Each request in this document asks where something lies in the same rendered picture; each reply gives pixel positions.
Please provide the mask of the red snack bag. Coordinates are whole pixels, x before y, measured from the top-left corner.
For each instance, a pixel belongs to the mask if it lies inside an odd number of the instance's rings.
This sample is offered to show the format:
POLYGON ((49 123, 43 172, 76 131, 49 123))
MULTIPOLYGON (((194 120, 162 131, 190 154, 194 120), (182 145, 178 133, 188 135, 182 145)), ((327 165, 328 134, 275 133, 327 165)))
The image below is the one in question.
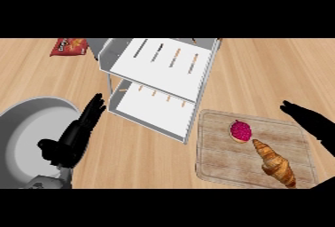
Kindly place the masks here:
POLYGON ((77 56, 88 54, 86 38, 60 38, 52 48, 52 56, 77 56))

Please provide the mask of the large grey bowl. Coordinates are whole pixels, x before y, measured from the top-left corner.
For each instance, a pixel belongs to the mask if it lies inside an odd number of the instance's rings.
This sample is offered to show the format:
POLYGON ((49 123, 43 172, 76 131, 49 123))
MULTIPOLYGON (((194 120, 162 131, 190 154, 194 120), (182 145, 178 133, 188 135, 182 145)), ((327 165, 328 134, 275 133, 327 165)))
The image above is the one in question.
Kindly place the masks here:
POLYGON ((76 105, 58 97, 30 98, 0 113, 0 189, 24 188, 36 176, 61 175, 42 158, 39 142, 58 140, 80 114, 76 105))

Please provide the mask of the white tiered basket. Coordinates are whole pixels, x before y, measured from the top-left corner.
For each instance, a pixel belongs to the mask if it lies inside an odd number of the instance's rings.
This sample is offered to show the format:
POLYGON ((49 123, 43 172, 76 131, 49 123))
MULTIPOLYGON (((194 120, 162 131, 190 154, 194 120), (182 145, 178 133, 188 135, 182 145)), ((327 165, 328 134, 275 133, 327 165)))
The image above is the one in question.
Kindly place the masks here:
POLYGON ((222 40, 91 38, 88 44, 100 70, 122 78, 110 112, 188 143, 222 40))

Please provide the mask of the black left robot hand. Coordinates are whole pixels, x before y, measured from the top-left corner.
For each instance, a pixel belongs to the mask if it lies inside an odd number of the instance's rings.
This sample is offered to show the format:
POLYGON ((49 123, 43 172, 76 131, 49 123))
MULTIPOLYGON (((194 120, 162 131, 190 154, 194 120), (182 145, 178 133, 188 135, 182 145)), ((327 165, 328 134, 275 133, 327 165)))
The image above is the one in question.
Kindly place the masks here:
POLYGON ((86 153, 92 131, 98 125, 101 115, 107 110, 102 94, 98 93, 88 103, 80 118, 71 122, 58 141, 45 138, 38 143, 42 158, 54 166, 74 168, 86 153))

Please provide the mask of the golden brown croissant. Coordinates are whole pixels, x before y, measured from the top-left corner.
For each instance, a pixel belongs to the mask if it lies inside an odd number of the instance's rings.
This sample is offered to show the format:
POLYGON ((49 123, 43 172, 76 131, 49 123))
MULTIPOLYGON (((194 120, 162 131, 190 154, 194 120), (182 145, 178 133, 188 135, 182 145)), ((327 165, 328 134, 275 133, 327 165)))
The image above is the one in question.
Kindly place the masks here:
POLYGON ((257 153, 263 159, 262 169, 287 188, 296 188, 296 174, 285 157, 259 139, 253 140, 257 153))

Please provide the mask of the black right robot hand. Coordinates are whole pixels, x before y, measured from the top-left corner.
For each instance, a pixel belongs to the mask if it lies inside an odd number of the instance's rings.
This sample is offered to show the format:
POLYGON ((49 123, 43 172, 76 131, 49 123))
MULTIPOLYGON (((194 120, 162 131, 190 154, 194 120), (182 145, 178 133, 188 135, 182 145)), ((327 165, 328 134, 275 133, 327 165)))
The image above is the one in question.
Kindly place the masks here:
POLYGON ((284 101, 283 111, 296 119, 296 122, 321 142, 322 146, 335 158, 335 122, 321 113, 284 101))

